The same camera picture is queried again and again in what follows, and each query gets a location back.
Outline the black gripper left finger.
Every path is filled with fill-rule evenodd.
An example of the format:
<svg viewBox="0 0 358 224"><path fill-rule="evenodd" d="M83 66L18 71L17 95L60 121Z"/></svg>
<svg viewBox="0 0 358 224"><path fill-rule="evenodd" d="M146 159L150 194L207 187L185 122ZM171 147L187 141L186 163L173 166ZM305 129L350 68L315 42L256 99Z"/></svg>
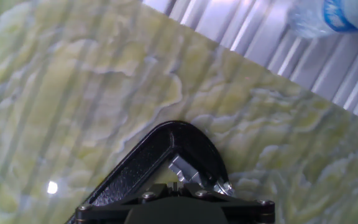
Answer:
<svg viewBox="0 0 358 224"><path fill-rule="evenodd" d="M124 223L130 211L147 203L170 196L170 186L153 184L147 190L108 205L80 205L75 211L75 224Z"/></svg>

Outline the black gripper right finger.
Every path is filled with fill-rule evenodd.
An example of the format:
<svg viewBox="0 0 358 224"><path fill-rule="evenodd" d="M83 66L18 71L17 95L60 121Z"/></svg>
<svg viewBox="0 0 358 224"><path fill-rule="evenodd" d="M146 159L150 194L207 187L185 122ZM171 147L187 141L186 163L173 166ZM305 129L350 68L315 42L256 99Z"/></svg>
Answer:
<svg viewBox="0 0 358 224"><path fill-rule="evenodd" d="M205 202L212 215L222 214L228 223L275 223L275 203L271 200L243 200L234 190L220 187L202 187L197 183L183 185L183 196Z"/></svg>

